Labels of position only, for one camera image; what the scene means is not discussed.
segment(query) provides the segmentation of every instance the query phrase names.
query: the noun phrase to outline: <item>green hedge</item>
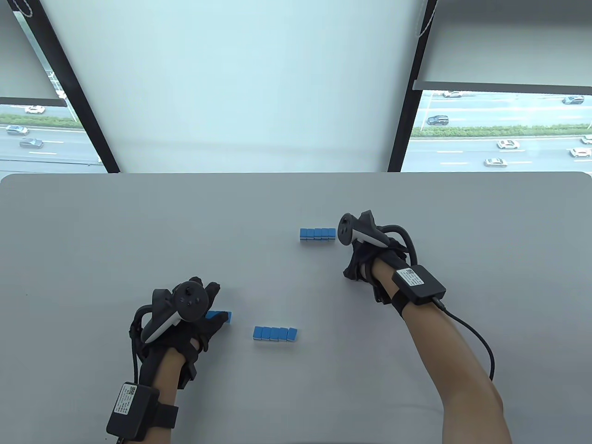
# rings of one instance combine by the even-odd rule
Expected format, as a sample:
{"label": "green hedge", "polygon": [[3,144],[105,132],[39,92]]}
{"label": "green hedge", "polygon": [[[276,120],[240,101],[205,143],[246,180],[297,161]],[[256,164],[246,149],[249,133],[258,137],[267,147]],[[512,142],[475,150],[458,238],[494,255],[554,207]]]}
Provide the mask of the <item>green hedge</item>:
{"label": "green hedge", "polygon": [[511,136],[580,136],[592,134],[588,125],[496,126],[496,127],[425,127],[413,128],[412,137],[511,137]]}
{"label": "green hedge", "polygon": [[69,117],[48,115],[0,114],[0,124],[53,128],[82,128],[80,122]]}

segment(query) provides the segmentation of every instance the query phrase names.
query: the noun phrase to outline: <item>highway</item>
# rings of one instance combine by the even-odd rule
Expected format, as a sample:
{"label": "highway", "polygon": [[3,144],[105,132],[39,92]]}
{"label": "highway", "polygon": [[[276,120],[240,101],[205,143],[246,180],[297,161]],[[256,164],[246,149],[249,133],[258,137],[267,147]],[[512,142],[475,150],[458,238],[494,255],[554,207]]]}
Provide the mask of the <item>highway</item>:
{"label": "highway", "polygon": [[74,112],[71,111],[71,107],[45,107],[45,112],[43,114],[27,114],[25,112],[25,108],[26,107],[23,105],[0,105],[0,114],[26,115],[33,118],[38,115],[46,115],[49,117],[65,117],[70,119],[75,117]]}
{"label": "highway", "polygon": [[[584,171],[592,172],[592,157],[574,159],[572,148],[592,149],[579,137],[515,138],[520,149],[500,150],[498,139],[413,139],[409,143],[403,171]],[[484,165],[486,159],[500,157],[506,168]]]}
{"label": "highway", "polygon": [[82,130],[32,128],[26,137],[44,141],[41,149],[21,148],[22,136],[0,126],[0,178],[10,173],[104,173],[91,141]]}
{"label": "highway", "polygon": [[414,126],[429,127],[424,121],[447,115],[451,127],[556,125],[592,123],[592,97],[580,105],[564,105],[564,96],[467,92],[462,97],[445,98],[424,91]]}

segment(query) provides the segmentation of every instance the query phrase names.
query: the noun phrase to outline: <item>label sticker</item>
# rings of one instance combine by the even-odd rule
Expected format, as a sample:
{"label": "label sticker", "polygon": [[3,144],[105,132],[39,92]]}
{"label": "label sticker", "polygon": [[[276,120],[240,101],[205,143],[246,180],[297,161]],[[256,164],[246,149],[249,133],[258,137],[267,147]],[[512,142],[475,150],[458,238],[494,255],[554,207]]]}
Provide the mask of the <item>label sticker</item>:
{"label": "label sticker", "polygon": [[135,385],[124,384],[123,386],[121,386],[121,391],[119,392],[119,397],[117,398],[117,402],[115,403],[115,408],[113,409],[113,412],[120,413],[122,415],[127,415],[130,411],[131,402],[134,400],[135,395]]}
{"label": "label sticker", "polygon": [[397,273],[399,273],[399,276],[401,276],[405,280],[407,285],[409,285],[410,287],[415,287],[416,285],[424,284],[422,279],[419,276],[417,276],[417,273],[415,273],[415,271],[413,271],[411,268],[397,270]]}

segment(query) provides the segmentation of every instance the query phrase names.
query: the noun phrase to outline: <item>black window frame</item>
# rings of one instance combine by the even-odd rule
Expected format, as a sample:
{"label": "black window frame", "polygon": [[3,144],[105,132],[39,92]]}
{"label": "black window frame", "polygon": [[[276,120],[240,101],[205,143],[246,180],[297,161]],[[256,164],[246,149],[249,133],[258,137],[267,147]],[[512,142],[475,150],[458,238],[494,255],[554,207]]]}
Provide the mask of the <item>black window frame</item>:
{"label": "black window frame", "polygon": [[94,146],[96,153],[101,159],[103,166],[108,173],[121,172],[111,148],[107,143],[99,122],[82,90],[80,82],[68,61],[66,53],[62,48],[57,35],[52,27],[49,17],[40,0],[7,0],[12,10],[23,13],[29,29],[45,55],[49,65],[52,67],[57,80],[63,88],[64,93],[72,104],[86,135]]}
{"label": "black window frame", "polygon": [[423,55],[426,51],[427,39],[430,35],[432,23],[430,21],[434,8],[438,0],[427,0],[426,11],[423,16],[422,30],[425,29],[423,35],[417,40],[417,47],[415,49],[415,56],[413,57],[413,64],[409,74],[409,81],[407,82],[407,91],[405,92],[405,99],[403,100],[403,108],[399,117],[397,126],[397,134],[392,145],[391,157],[388,162],[387,172],[401,172],[405,154],[407,153],[407,146],[411,139],[411,131],[419,109],[419,102],[422,99],[423,90],[413,89],[413,84],[419,75],[419,69],[422,65]]}

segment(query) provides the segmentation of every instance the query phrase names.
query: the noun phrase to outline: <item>white blind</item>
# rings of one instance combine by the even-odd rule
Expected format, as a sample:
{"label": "white blind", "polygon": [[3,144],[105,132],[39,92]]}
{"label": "white blind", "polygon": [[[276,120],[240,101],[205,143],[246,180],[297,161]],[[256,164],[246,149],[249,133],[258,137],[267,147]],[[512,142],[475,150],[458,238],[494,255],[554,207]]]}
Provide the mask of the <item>white blind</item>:
{"label": "white blind", "polygon": [[0,104],[65,106],[4,0],[0,1]]}
{"label": "white blind", "polygon": [[417,0],[43,0],[124,172],[381,171]]}
{"label": "white blind", "polygon": [[416,89],[592,94],[590,0],[439,0]]}

